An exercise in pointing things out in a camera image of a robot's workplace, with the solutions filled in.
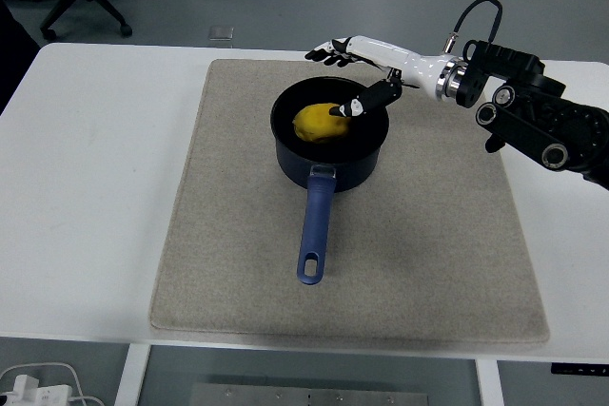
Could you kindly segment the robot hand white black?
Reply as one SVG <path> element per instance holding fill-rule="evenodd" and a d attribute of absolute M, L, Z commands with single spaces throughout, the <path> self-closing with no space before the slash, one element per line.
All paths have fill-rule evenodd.
<path fill-rule="evenodd" d="M 359 117 L 392 104 L 402 96 L 404 87 L 418 88 L 428 97 L 443 101 L 448 98 L 451 71 L 458 62 L 450 54 L 422 56 L 361 35 L 327 41 L 309 51 L 305 58 L 340 68 L 365 63 L 386 73 L 384 79 L 352 101 L 329 110 L 330 115 L 345 118 Z"/>

